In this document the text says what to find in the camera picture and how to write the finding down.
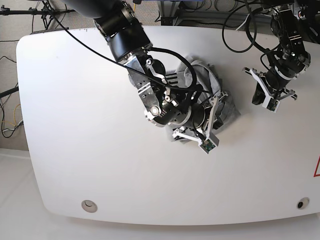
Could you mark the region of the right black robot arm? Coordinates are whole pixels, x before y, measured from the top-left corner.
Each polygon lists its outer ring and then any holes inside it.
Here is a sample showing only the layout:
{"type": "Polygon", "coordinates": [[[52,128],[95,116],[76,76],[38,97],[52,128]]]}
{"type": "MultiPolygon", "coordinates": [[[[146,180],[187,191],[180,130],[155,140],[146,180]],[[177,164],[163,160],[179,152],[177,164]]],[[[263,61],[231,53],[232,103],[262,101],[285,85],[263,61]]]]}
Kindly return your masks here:
{"type": "Polygon", "coordinates": [[[184,70],[167,72],[150,52],[177,53],[153,47],[134,10],[124,0],[67,0],[65,4],[93,20],[115,62],[128,70],[149,122],[169,126],[173,141],[194,141],[205,153],[219,145],[214,131],[223,124],[220,107],[228,93],[221,90],[211,67],[179,55],[184,70]]]}

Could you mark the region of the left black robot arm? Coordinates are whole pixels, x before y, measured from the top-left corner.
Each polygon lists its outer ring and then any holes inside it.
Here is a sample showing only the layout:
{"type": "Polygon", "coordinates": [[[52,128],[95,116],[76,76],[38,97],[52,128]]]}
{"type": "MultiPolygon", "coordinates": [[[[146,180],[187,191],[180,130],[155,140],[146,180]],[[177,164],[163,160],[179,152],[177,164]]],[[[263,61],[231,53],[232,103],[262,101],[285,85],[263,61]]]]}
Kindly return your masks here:
{"type": "Polygon", "coordinates": [[[298,30],[297,20],[291,10],[292,0],[244,0],[241,8],[246,8],[248,17],[244,21],[245,33],[250,45],[242,50],[243,53],[252,47],[257,48],[266,57],[269,65],[266,72],[257,72],[254,68],[245,67],[243,72],[252,76],[256,88],[252,104],[276,112],[282,99],[298,98],[296,92],[287,89],[287,84],[304,73],[311,64],[311,55],[306,51],[303,38],[298,30]],[[258,28],[256,14],[264,10],[272,10],[270,29],[278,38],[278,45],[273,49],[264,48],[257,43],[258,28]]]}

